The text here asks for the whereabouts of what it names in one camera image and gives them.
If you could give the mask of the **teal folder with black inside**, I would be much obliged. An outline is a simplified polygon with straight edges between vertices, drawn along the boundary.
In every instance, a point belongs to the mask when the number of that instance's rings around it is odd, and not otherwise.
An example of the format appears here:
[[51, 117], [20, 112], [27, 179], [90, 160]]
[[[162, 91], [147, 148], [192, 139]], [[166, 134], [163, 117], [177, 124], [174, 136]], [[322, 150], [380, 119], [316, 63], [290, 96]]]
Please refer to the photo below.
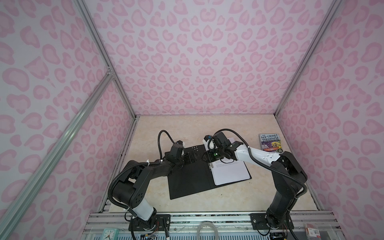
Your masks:
[[171, 200], [232, 185], [215, 186], [209, 163], [205, 161], [204, 145], [186, 148], [185, 153], [188, 152], [194, 152], [197, 161], [190, 165], [183, 164], [180, 169], [173, 170], [168, 176]]

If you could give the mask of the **white paper sheet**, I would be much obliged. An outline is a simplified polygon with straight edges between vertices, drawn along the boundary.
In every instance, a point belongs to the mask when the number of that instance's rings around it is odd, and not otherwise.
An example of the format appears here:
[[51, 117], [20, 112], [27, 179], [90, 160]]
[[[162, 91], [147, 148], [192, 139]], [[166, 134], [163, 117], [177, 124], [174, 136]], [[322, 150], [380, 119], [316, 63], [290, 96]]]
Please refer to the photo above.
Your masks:
[[216, 187], [234, 184], [252, 178], [246, 164], [242, 161], [229, 159], [216, 160], [213, 163], [209, 163], [209, 168]]

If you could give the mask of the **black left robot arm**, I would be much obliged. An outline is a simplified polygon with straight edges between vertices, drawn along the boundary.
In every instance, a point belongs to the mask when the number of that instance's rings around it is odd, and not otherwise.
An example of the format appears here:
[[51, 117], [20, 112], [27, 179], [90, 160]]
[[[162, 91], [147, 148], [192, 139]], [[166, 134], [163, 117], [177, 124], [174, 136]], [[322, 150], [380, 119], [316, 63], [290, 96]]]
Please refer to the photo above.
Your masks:
[[145, 199], [150, 181], [167, 177], [184, 165], [184, 142], [171, 139], [173, 143], [171, 150], [163, 154], [160, 145], [162, 133], [170, 137], [165, 130], [161, 130], [158, 134], [160, 158], [145, 163], [129, 161], [108, 188], [108, 199], [112, 204], [126, 209], [132, 217], [149, 225], [154, 224], [157, 214], [156, 209]]

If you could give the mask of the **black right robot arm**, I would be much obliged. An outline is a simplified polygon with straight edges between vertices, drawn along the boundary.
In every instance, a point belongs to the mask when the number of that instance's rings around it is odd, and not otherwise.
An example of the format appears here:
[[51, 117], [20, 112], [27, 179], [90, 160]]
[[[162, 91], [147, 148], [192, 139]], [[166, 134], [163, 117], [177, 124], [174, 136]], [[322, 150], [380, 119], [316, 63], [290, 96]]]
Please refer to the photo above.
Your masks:
[[271, 171], [276, 194], [265, 214], [251, 214], [253, 229], [260, 232], [282, 229], [294, 239], [294, 225], [290, 213], [298, 199], [308, 191], [307, 174], [290, 152], [273, 153], [252, 148], [238, 133], [238, 141], [231, 142], [221, 129], [206, 135], [203, 143], [208, 156], [215, 160], [224, 158], [258, 165]]

